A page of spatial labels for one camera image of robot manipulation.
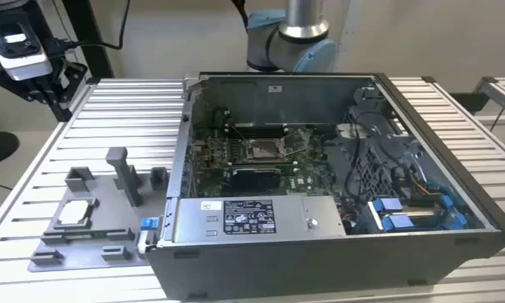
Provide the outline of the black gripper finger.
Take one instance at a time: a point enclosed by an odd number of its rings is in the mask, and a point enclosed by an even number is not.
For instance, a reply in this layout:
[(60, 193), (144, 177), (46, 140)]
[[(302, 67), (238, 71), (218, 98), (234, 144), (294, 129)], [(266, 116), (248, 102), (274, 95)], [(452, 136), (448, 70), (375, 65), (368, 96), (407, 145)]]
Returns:
[(68, 103), (83, 82), (88, 67), (84, 64), (52, 64), (47, 76), (47, 104)]
[(39, 87), (39, 77), (15, 80), (6, 70), (0, 68), (0, 87), (28, 102), (38, 101), (42, 104), (47, 104), (47, 97)]

